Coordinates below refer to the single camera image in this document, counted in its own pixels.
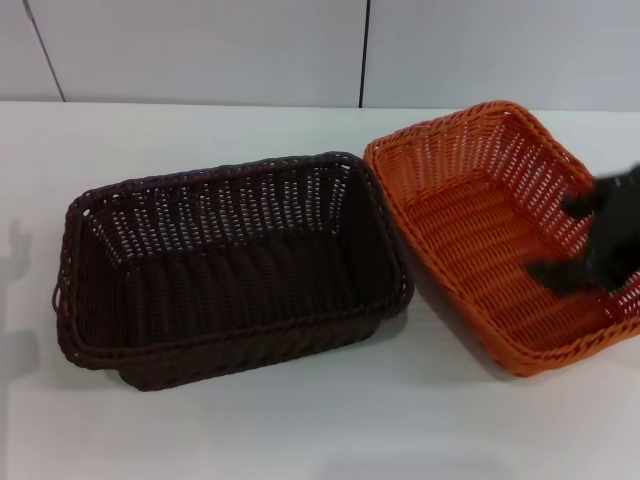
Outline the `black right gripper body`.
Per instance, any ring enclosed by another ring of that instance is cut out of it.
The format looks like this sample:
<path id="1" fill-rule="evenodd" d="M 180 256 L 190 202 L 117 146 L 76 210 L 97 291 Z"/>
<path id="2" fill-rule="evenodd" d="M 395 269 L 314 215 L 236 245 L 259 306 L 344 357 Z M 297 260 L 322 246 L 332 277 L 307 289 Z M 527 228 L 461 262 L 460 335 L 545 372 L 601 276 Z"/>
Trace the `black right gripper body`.
<path id="1" fill-rule="evenodd" d="M 614 292 L 639 271 L 639 166 L 596 178 L 586 203 L 593 215 L 583 257 L 587 288 Z"/>

